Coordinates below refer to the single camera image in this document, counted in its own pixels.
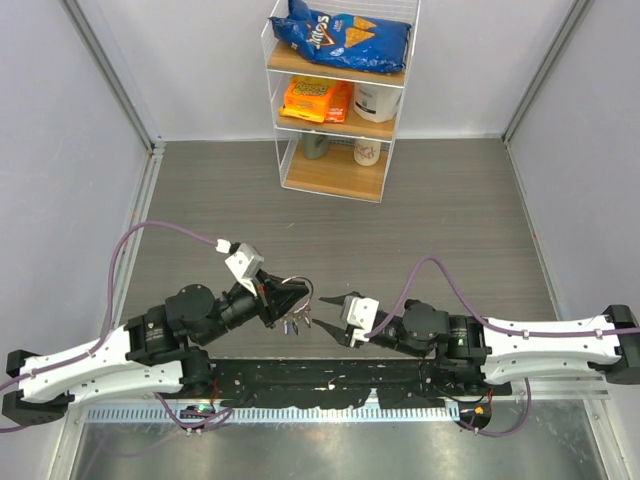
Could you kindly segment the large metal keyring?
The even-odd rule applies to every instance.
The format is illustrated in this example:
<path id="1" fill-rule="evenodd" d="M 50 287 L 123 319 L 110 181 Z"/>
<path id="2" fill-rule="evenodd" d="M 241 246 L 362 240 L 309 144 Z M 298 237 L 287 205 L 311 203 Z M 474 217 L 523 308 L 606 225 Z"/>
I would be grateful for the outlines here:
<path id="1" fill-rule="evenodd" d="M 290 279 L 298 278 L 305 282 L 305 286 L 308 290 L 306 294 L 306 299 L 300 306 L 294 306 L 291 311 L 289 311 L 282 319 L 281 322 L 283 324 L 283 331 L 285 335 L 289 335 L 294 333 L 295 335 L 299 334 L 299 324 L 303 322 L 308 328 L 311 328 L 311 301 L 314 296 L 314 285 L 313 282 L 307 277 L 295 275 L 289 277 Z"/>

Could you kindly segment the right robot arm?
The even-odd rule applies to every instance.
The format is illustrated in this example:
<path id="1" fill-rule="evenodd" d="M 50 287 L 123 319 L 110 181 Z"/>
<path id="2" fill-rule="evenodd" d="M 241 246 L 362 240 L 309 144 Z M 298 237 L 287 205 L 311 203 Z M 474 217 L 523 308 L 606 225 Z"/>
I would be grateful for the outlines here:
<path id="1" fill-rule="evenodd" d="M 389 317 L 356 292 L 331 298 L 343 327 L 319 321 L 348 348 L 366 343 L 426 361 L 426 376 L 466 394 L 524 378 L 598 372 L 610 384 L 639 382 L 639 324 L 625 305 L 572 321 L 524 322 L 454 315 L 415 299 Z"/>

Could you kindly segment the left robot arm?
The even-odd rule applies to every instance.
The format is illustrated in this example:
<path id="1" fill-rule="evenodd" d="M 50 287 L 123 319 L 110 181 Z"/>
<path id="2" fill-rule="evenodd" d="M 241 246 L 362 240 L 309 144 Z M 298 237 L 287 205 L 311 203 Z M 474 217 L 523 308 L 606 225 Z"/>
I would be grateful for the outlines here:
<path id="1" fill-rule="evenodd" d="M 56 354 L 10 352 L 6 372 L 16 388 L 3 396 L 2 415 L 25 428 L 57 421 L 72 406 L 107 398 L 146 393 L 200 398 L 211 393 L 216 375 L 206 345 L 254 318 L 272 328 L 313 295 L 312 283 L 302 277 L 260 271 L 254 285 L 254 292 L 234 284 L 216 296 L 191 284 L 104 338 Z"/>

